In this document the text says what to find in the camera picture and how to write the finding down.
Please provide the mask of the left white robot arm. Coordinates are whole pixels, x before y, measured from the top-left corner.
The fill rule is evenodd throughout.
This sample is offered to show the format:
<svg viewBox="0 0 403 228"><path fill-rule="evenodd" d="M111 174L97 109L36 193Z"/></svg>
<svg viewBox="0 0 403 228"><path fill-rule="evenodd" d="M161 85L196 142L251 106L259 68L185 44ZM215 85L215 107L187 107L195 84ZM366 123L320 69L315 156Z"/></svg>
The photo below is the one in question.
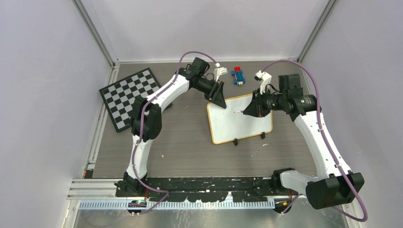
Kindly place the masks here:
<svg viewBox="0 0 403 228"><path fill-rule="evenodd" d="M223 109L227 107L223 95L224 82L219 78L227 74L228 70L219 63L214 65L213 78L207 79L205 74L210 65L197 57L187 67L180 67L168 83L153 94L135 98L131 112L133 148L129 166L124 173L122 189L128 190L135 197L145 193L151 145L162 130L162 113L177 97L195 89L202 92L207 101Z"/></svg>

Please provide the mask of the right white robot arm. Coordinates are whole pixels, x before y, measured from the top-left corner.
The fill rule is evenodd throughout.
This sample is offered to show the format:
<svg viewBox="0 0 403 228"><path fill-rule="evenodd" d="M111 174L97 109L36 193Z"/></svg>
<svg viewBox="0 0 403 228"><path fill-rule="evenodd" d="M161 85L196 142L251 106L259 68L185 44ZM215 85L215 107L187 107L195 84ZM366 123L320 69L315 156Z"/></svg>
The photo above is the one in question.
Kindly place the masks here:
<svg viewBox="0 0 403 228"><path fill-rule="evenodd" d="M316 167L317 175L310 176L294 168L275 170L271 188L278 195L288 190L305 195L315 209L351 203L355 192L364 185L361 173L354 173L341 157L326 128L323 114L314 95L305 95L299 74L278 77L276 89L267 72L254 76L260 87L252 92L244 115L262 118L271 111L283 111L302 133Z"/></svg>

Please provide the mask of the yellow framed whiteboard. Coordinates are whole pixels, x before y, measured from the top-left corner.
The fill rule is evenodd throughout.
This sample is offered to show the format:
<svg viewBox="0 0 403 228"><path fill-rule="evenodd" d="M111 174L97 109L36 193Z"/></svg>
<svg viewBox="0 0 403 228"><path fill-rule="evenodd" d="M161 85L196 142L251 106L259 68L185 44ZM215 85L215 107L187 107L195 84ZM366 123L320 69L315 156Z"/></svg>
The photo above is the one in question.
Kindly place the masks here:
<svg viewBox="0 0 403 228"><path fill-rule="evenodd" d="M240 139L253 136L265 138L273 130L273 113L257 118L243 113L251 101L252 94L231 97L225 100L227 108L223 109L213 103L207 104L212 142L216 145L233 142L238 145Z"/></svg>

